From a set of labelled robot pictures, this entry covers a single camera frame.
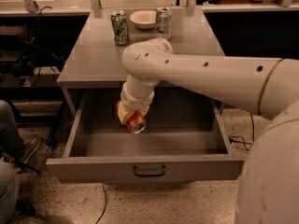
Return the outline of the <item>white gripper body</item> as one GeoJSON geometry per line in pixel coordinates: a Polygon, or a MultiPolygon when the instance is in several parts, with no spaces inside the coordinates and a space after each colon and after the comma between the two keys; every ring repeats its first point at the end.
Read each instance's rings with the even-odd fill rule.
{"type": "Polygon", "coordinates": [[[154,91],[152,91],[150,94],[147,94],[145,97],[137,98],[129,92],[127,83],[124,83],[122,86],[121,101],[128,109],[134,111],[141,110],[151,104],[153,97],[154,91]]]}

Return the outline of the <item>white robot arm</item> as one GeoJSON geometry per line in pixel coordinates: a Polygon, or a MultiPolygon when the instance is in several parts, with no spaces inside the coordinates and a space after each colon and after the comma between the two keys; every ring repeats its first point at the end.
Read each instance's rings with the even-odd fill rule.
{"type": "Polygon", "coordinates": [[[235,224],[299,224],[299,63],[290,59],[177,55],[163,38],[128,46],[117,113],[132,132],[161,81],[258,114],[269,124],[243,165],[235,224]]]}

